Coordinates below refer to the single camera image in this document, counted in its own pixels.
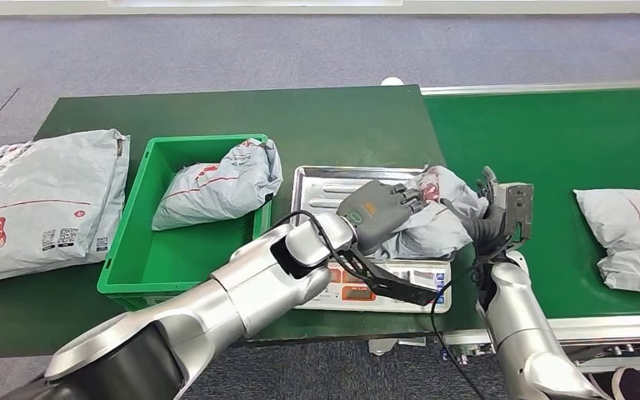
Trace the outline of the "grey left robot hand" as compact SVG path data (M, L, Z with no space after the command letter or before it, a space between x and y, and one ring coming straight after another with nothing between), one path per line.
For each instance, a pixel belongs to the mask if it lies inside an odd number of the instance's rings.
M358 251L367 255L426 205L422 193L415 188L372 180L346 197L338 206L337 215L353 226Z

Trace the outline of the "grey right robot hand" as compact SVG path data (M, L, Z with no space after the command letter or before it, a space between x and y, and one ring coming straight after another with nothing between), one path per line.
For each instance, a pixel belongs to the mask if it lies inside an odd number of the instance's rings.
M479 181L477 185L480 193L487 199L488 207L481 218L465 217L449 200L440 200L440 203L460 220L472 239L475 254L480 258L497 251L507 238L504 217L507 209L507 189L498 181L496 173L489 166L482 169L482 175L486 181Z

